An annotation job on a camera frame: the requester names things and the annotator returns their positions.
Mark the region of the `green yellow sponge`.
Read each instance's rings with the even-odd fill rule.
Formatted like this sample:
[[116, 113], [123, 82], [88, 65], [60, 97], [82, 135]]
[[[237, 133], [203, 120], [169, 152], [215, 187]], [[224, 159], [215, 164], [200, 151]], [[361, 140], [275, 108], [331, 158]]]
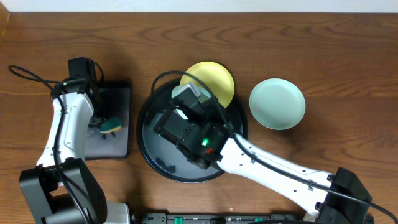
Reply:
[[105, 120], [101, 126], [99, 127], [99, 131], [101, 134], [109, 134], [115, 131], [119, 131], [121, 129], [121, 120], [116, 117], [110, 117]]

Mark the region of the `mint plate front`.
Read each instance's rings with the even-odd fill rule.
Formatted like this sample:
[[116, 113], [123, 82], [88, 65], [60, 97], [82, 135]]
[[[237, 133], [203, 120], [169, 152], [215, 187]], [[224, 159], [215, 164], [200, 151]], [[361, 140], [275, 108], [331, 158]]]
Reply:
[[[176, 97], [179, 94], [180, 89], [183, 87], [184, 87], [184, 85], [176, 86], [171, 92], [171, 98]], [[200, 103], [202, 103], [210, 98], [210, 94], [203, 87], [196, 86], [196, 89], [200, 92], [200, 97], [198, 98]], [[174, 109], [174, 111], [176, 113], [178, 113], [183, 119], [185, 119], [185, 120], [188, 119], [186, 112], [183, 112], [180, 109]]]

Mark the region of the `mint plate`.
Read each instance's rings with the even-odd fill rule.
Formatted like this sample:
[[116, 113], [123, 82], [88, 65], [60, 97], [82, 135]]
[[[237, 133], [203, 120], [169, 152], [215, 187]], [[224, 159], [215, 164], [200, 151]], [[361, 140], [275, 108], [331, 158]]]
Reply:
[[[184, 87], [184, 85], [176, 86], [171, 92], [171, 98], [176, 97], [179, 94], [180, 89], [183, 87]], [[210, 98], [210, 94], [203, 87], [196, 86], [196, 89], [200, 92], [200, 97], [198, 98], [200, 103], [202, 103]], [[183, 119], [185, 119], [185, 120], [188, 119], [186, 112], [183, 112], [180, 109], [174, 109], [174, 111], [176, 113], [178, 113]]]
[[301, 122], [306, 102], [303, 93], [292, 82], [270, 78], [252, 89], [249, 108], [258, 123], [280, 131], [293, 128]]

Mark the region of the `yellow plate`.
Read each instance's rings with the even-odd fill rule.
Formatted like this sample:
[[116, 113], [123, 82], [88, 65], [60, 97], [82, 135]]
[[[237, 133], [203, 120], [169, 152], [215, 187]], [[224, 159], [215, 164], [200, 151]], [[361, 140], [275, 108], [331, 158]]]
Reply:
[[188, 68], [186, 73], [201, 80], [224, 108], [231, 103], [235, 84], [231, 73], [224, 66], [216, 62], [199, 62]]

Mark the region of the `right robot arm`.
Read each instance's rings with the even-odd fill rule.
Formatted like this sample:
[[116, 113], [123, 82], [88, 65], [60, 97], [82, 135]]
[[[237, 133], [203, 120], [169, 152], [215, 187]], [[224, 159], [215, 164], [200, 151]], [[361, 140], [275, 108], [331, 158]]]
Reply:
[[179, 86], [154, 132], [174, 144], [187, 161], [217, 166], [287, 197], [314, 223], [365, 223], [372, 198], [357, 175], [309, 169], [256, 147], [228, 124], [213, 95], [201, 99], [196, 86]]

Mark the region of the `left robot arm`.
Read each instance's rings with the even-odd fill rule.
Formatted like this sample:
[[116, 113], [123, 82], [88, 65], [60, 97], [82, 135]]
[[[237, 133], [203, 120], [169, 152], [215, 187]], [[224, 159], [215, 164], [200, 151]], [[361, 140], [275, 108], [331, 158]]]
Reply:
[[19, 186], [36, 223], [130, 223], [129, 206], [106, 199], [85, 163], [87, 131], [111, 117], [101, 96], [101, 67], [86, 57], [68, 61], [69, 76], [50, 88], [53, 120], [44, 151]]

